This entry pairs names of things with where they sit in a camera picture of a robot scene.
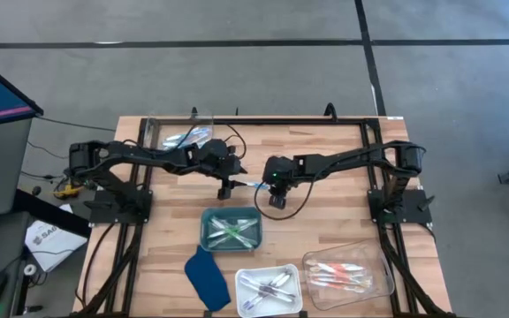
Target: white plastic tray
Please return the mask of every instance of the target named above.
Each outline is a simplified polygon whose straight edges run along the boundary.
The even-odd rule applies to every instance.
[[[282,300],[269,296],[264,298],[250,311],[247,312],[243,310],[243,303],[255,297],[257,292],[239,283],[239,275],[241,273],[247,273],[258,282],[267,284],[272,281],[274,277],[283,273],[286,269],[291,270],[293,275],[285,284],[280,287],[280,289],[297,296],[293,303],[286,303]],[[265,269],[239,269],[237,274],[235,274],[235,289],[237,291],[237,312],[243,318],[273,316],[277,314],[295,314],[303,308],[303,300],[301,298],[300,287],[300,272],[298,271],[298,268],[296,268],[296,266],[293,264]]]

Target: yellow object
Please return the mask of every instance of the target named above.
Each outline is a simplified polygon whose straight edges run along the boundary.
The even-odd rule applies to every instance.
[[[66,185],[64,190],[55,191],[52,194],[56,195],[59,198],[66,198],[69,196],[77,196],[80,193],[83,186],[73,187],[72,185]]]

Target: desk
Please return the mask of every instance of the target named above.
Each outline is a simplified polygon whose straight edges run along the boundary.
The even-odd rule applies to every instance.
[[[0,124],[0,270],[24,251],[30,216],[88,237],[87,221],[17,189],[32,119]],[[7,269],[0,317],[23,313],[27,297],[24,261]]]
[[[251,118],[251,117],[216,117]],[[140,117],[122,117],[118,122],[116,140],[136,140]],[[408,140],[406,125],[401,118],[380,117],[378,123],[384,142]],[[248,175],[238,180],[260,180],[266,159],[271,155],[331,155],[362,147],[361,130],[354,125],[233,125],[247,142],[247,156],[242,165]],[[225,139],[232,131],[215,125],[215,138]],[[163,125],[161,136],[187,131],[189,126]],[[240,140],[230,143],[241,151]],[[112,170],[120,178],[129,179],[131,166],[119,165]],[[418,180],[409,186],[418,186]],[[144,226],[137,275],[134,282],[131,316],[195,316],[201,317],[205,306],[184,274],[184,264],[194,254],[199,242],[200,217],[208,207],[252,206],[253,188],[236,188],[227,201],[216,199],[220,182],[199,174],[183,177],[153,169],[151,190],[154,204],[148,224]],[[295,264],[301,269],[301,258],[309,251],[340,246],[363,239],[376,239],[376,226],[370,221],[367,190],[370,188],[366,168],[331,175],[315,184],[307,206],[293,219],[272,221],[263,218],[264,235],[261,246],[253,253],[215,254],[217,265],[227,281],[232,299],[235,298],[234,276],[238,269],[252,269]],[[307,185],[292,191],[289,200],[306,195]],[[107,226],[93,229],[87,256],[95,247]],[[419,225],[402,226],[410,269],[428,295],[444,310],[450,311],[444,279],[433,238]],[[114,227],[98,251],[90,272],[88,296],[93,296],[111,271],[118,238]],[[363,301],[328,311],[317,310],[308,296],[303,277],[303,309],[308,316],[391,316],[388,297]],[[402,310],[407,308],[401,278],[397,286]],[[114,310],[121,307],[125,279],[121,277]],[[80,303],[73,310],[80,310]],[[214,316],[237,316],[234,301]]]

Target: black stripe on floor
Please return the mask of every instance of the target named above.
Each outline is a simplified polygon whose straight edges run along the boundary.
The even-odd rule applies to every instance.
[[[509,45],[509,39],[463,40],[372,40],[372,46],[476,46]]]
[[[376,104],[376,114],[378,116],[386,116],[386,108],[384,107],[382,89],[380,88],[380,79],[378,78],[378,71],[376,70],[375,55],[372,51],[370,35],[368,34],[367,17],[364,13],[362,0],[354,0],[354,6],[357,9],[357,16],[359,17],[364,57],[367,60],[368,77],[370,78],[370,85],[372,85],[374,89],[373,95]]]
[[[313,47],[362,45],[361,40],[277,39],[221,41],[150,41],[150,42],[15,42],[0,43],[0,49],[138,49],[138,48],[241,48],[241,47]]]

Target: blue cloth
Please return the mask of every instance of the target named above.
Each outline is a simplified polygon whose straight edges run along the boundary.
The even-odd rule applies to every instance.
[[[209,311],[219,311],[231,302],[227,283],[213,255],[201,246],[187,261],[184,271]]]

